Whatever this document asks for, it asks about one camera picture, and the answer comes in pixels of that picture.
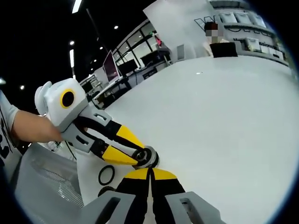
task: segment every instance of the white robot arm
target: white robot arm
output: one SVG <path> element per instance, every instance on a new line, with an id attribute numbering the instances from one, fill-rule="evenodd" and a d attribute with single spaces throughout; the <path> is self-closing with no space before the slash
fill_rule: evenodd
<path id="1" fill-rule="evenodd" d="M 145 147 L 130 130 L 114 122 L 105 111 L 92 112 L 85 91 L 73 78 L 52 85 L 47 82 L 35 94 L 35 105 L 41 115 L 51 120 L 59 129 L 63 139 L 76 149 L 113 163 L 132 165 L 134 168 L 155 167 L 159 156 L 152 147 Z M 87 133 L 84 128 L 93 129 L 110 140 L 135 150 L 132 156 L 105 141 Z"/>

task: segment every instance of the yellow circular sensor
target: yellow circular sensor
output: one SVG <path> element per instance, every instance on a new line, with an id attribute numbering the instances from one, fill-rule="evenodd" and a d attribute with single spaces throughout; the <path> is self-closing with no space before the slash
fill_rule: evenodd
<path id="1" fill-rule="evenodd" d="M 74 91 L 71 89 L 65 90 L 60 97 L 60 104 L 63 108 L 69 108 L 75 100 Z"/>

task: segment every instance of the white tabletop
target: white tabletop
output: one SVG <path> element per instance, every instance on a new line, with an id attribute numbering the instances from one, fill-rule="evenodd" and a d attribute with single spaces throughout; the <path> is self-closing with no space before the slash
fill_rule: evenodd
<path id="1" fill-rule="evenodd" d="M 110 82 L 101 92 L 99 92 L 93 99 L 97 99 L 100 95 L 105 93 L 108 89 L 110 89 L 113 85 L 115 85 L 117 82 L 121 81 L 123 79 L 123 76 L 117 77 L 114 81 Z"/>
<path id="2" fill-rule="evenodd" d="M 288 67 L 250 56 L 165 68 L 106 111 L 160 155 L 186 191 L 227 224 L 264 224 L 291 189 L 299 161 L 299 88 Z M 104 162 L 78 155 L 87 204 Z M 116 167 L 116 187 L 130 167 Z"/>

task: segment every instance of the person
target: person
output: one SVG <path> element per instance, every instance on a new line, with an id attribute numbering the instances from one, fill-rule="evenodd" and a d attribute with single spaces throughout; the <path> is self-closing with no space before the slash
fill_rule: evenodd
<path id="1" fill-rule="evenodd" d="M 22 157 L 18 140 L 26 142 L 63 141 L 60 131 L 46 117 L 19 110 L 0 90 L 0 168 L 10 182 Z"/>
<path id="2" fill-rule="evenodd" d="M 204 30 L 206 32 L 207 41 L 203 46 L 206 49 L 208 56 L 213 56 L 210 44 L 211 43 L 227 43 L 229 41 L 222 38 L 222 34 L 218 30 L 218 24 L 213 21 L 205 23 Z"/>

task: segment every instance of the gray sleeve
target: gray sleeve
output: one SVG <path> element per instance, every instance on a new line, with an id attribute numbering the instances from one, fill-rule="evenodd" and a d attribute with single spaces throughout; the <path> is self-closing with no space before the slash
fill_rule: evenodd
<path id="1" fill-rule="evenodd" d="M 8 99 L 6 98 L 6 96 L 2 91 L 0 91 L 0 102 L 2 105 L 1 107 L 2 113 L 7 120 L 7 127 L 9 131 L 11 131 L 11 128 L 13 127 L 15 115 L 17 114 L 19 109 L 16 106 L 10 104 L 10 102 L 8 101 Z"/>

